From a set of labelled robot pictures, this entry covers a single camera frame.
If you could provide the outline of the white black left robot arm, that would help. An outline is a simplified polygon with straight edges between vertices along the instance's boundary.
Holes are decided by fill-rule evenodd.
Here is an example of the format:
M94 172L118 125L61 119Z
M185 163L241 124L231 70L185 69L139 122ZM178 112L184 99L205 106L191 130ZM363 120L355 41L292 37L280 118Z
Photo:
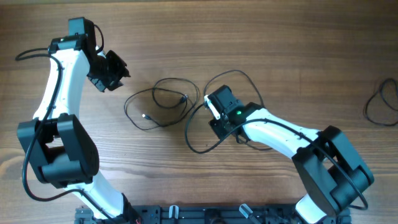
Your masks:
M124 194L114 189L100 172L98 149L79 120L83 85L89 80L99 91L119 88L129 76L124 60L103 50L101 29L77 17L68 21L68 35L48 47L26 50L16 60L45 57L50 75L39 108L30 121L17 127L25 152L22 184L32 197L27 171L43 184L75 194L93 212L96 223L140 223L141 216Z

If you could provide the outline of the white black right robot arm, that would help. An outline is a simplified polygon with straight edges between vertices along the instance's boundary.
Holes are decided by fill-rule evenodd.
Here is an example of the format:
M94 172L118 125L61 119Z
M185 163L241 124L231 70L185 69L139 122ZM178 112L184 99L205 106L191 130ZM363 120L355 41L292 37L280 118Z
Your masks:
M307 191L294 207L302 222L337 217L374 183L370 168L334 126L319 131L290 123L259 104L244 105L226 85L206 95L204 105L213 114L209 124L219 139L242 136L293 161Z

